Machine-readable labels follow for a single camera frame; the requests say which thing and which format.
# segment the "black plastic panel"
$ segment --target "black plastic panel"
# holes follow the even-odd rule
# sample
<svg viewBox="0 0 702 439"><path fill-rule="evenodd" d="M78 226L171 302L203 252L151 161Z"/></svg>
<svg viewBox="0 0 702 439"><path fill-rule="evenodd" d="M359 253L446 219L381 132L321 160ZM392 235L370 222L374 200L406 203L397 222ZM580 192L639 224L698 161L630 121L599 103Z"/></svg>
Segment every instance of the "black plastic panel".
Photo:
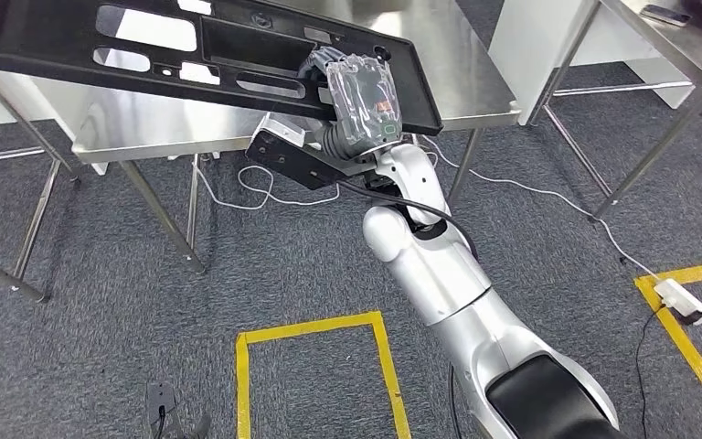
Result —
<svg viewBox="0 0 702 439"><path fill-rule="evenodd" d="M206 16L182 10L177 0L0 0L0 70L334 120L334 108L319 98L318 88L326 84L297 79L300 64L326 40L347 54L375 56L375 47L381 46L391 54L404 131L434 135L442 129L418 54L408 40L256 0L210 3L212 13ZM165 48L112 37L122 20L119 8L185 20L195 28L197 45ZM307 27L308 35L323 37L307 38ZM100 48L146 56L150 69L101 65L92 56ZM183 62L207 66L218 84L180 79ZM262 87L244 88L240 81ZM272 87L293 92L273 92Z"/></svg>

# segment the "yellow floor tape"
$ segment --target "yellow floor tape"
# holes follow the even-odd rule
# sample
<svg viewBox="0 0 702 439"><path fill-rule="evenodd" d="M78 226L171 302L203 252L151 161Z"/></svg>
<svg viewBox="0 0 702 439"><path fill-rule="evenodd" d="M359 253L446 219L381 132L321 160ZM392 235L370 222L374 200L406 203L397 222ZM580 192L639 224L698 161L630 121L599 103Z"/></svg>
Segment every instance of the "yellow floor tape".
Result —
<svg viewBox="0 0 702 439"><path fill-rule="evenodd" d="M674 279L680 284L691 284L694 282L702 282L702 265L698 267L685 268L681 270L674 270L672 272L659 273L658 276L661 279ZM642 292L642 295L647 300L653 310L660 308L661 299L655 292L655 279L653 276L643 276L637 278L634 283ZM687 364L690 365L698 380L702 384L702 357L698 352L693 342L687 337L685 330L676 321L676 318L668 310L668 308L662 309L658 314L658 320L664 326L666 332L668 332L669 337L674 341L674 344L682 352L682 356L685 357Z"/></svg>
<svg viewBox="0 0 702 439"><path fill-rule="evenodd" d="M388 397L391 400L391 410L394 413L394 426L397 429L397 437L399 439L410 439L410 427L408 426L408 417L405 414L405 403L402 401L402 394L399 391L397 372L394 370L394 361L391 358L391 351L388 347L386 327L383 325L383 316L380 314L380 311L357 316L327 318L325 320L315 320L284 327L269 327L238 334L238 339L235 342L236 377L238 380L238 438L251 438L248 345L363 325L371 325L373 327L376 344L378 345L380 368L388 389Z"/></svg>

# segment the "black cable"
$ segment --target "black cable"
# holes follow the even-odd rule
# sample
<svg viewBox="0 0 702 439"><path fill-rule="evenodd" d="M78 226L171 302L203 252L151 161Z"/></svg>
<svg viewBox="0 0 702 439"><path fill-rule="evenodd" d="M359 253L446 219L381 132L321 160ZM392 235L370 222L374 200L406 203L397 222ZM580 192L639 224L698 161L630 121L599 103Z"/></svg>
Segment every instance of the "black cable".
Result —
<svg viewBox="0 0 702 439"><path fill-rule="evenodd" d="M655 310L649 317L647 321L644 322L642 327L642 337L639 338L639 344L636 345L636 378L639 379L639 392L642 394L642 431L644 432L644 439L647 439L647 398L644 396L644 382L642 381L642 372L639 370L639 351L642 349L642 344L644 343L644 335L647 333L647 327L650 326L650 322L653 318L658 315L658 313L665 308L662 305L660 308Z"/></svg>
<svg viewBox="0 0 702 439"><path fill-rule="evenodd" d="M453 418L453 431L456 433L456 439L462 439L462 430L459 428L459 417L456 416L456 399L453 396L453 364L449 363L448 370L448 393L451 398L451 417Z"/></svg>
<svg viewBox="0 0 702 439"><path fill-rule="evenodd" d="M464 239L467 241L467 244L470 247L470 253L472 256L477 260L477 248L474 246L474 242L472 241L472 238L470 238L469 233L467 233L467 230L462 227L461 224L459 224L451 215L448 215L447 213L443 212L442 210L435 209L431 206L427 206L425 204L417 203L415 201L410 201L409 199L404 199L402 197L394 197L391 195L386 195L386 194L381 194L379 192L374 192L372 190L367 190L359 186L352 185L351 183L348 183L347 181L338 181L338 185L345 187L346 189L350 190L351 192L356 192L359 195L364 195L365 197L370 197L370 198L377 198L377 199L382 199L384 201L388 201L389 203L394 203L394 204L400 204L403 206L410 206L412 208L420 209L425 212L429 212L432 215L436 215L443 220L446 220L450 222L453 227L455 227L459 233L462 234ZM450 382L449 384L449 393L451 396L451 417L453 418L453 430L456 432L456 439L462 439L462 431L459 429L459 418L456 415L456 400L453 398L453 364L450 365L450 371L448 374L448 381Z"/></svg>
<svg viewBox="0 0 702 439"><path fill-rule="evenodd" d="M165 406L161 405L157 411L160 413L160 426L157 427L157 434L153 439L161 439L163 437L163 427L165 427Z"/></svg>
<svg viewBox="0 0 702 439"><path fill-rule="evenodd" d="M472 256L477 259L477 248L474 246L474 242L470 238L469 233L467 233L467 230L462 227L461 224L456 222L455 219L451 215L448 215L447 213L443 212L442 210L438 210L433 208L432 206L427 206L425 204L417 203L415 201L410 201L409 199L404 199L402 197L394 197L391 195L386 195L386 194L381 194L380 192L374 192L372 190L367 190L363 187L355 186L352 185L351 183L348 183L347 181L338 181L338 185L341 187L345 187L346 189L350 190L351 192L356 192L359 195L364 195L365 197L370 197L370 198L377 198L377 199L382 199L384 201L388 201L389 203L394 203L394 204L400 204L404 206L410 206L412 208L420 209L425 212L428 212L432 215L436 215L443 220L446 220L450 222L453 227L455 227L459 233L462 234L464 239L467 241L467 244L470 247L470 252L472 253Z"/></svg>

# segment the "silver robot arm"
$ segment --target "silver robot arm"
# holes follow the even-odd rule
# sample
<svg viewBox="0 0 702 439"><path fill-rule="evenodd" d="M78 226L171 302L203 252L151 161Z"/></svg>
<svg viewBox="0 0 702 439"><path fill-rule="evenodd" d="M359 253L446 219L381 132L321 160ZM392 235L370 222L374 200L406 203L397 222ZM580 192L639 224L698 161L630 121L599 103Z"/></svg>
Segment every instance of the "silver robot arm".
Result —
<svg viewBox="0 0 702 439"><path fill-rule="evenodd" d="M385 60L352 55L323 65L337 124L307 133L268 115L247 156L310 189L337 183L394 203L367 212L367 245L440 340L485 435L623 437L599 383L537 337L491 286L470 237L452 223L426 153L401 141L399 104ZM362 175L374 190L346 181ZM401 198L382 195L391 190Z"/></svg>
<svg viewBox="0 0 702 439"><path fill-rule="evenodd" d="M431 162L416 145L398 145L380 154L375 172L391 178L405 199L450 214ZM574 437L621 437L607 429L618 428L617 414L599 383L516 317L459 231L418 209L409 208L408 213L413 222L430 229L413 231L398 210L376 206L364 219L367 245L440 340L485 433L494 439L568 437L558 434L574 429ZM556 381L566 387L548 388ZM508 407L509 399L515 397L527 399L517 405L526 407L529 402L528 409L539 413L511 412L515 407ZM532 401L537 397L538 405ZM562 398L570 401L558 407ZM578 416L569 421L573 414ZM525 417L540 419L521 426L519 418Z"/></svg>

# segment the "stainless steel table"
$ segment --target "stainless steel table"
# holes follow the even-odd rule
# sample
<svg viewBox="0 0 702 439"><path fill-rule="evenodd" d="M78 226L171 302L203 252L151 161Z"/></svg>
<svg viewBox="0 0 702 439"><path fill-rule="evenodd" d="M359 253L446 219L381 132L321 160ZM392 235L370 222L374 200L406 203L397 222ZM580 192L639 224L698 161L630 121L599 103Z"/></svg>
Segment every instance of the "stainless steel table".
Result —
<svg viewBox="0 0 702 439"><path fill-rule="evenodd" d="M580 162L596 181L607 199L594 213L600 217L610 206L617 204L620 198L636 182L636 180L661 156L665 149L676 139L679 133L699 114L702 113L702 7L692 5L692 2L682 0L590 0L591 9L587 18L580 26L576 27L572 36L567 56L561 66L557 68L543 92L542 97L534 111L534 117L542 110L553 121L559 132L571 146ZM676 27L645 18L639 15L645 5L656 4L678 12L685 12L692 16L690 22L684 27ZM607 7L620 17L628 26L644 37L664 58L674 67L689 78L687 81L659 83L659 84L634 84L611 87L593 87L587 89L558 90L560 83L566 76L575 54L582 40L588 33L593 18L601 7ZM647 153L641 162L631 171L615 190L610 190L599 175L593 164L582 152L577 142L571 137L561 120L549 107L553 97L572 96L578 94L593 94L614 91L637 91L662 89L667 87L695 86L687 102L678 111L678 115L659 142Z"/></svg>
<svg viewBox="0 0 702 439"><path fill-rule="evenodd" d="M485 127L512 125L515 96L453 0L276 0L413 41L446 130L473 130L453 182L454 203ZM245 149L264 112L130 91L91 88L89 115L72 150L82 162L120 162L184 257L202 271L187 240L133 160ZM193 188L197 187L193 173ZM194 206L197 192L191 194ZM187 236L194 235L193 210Z"/></svg>

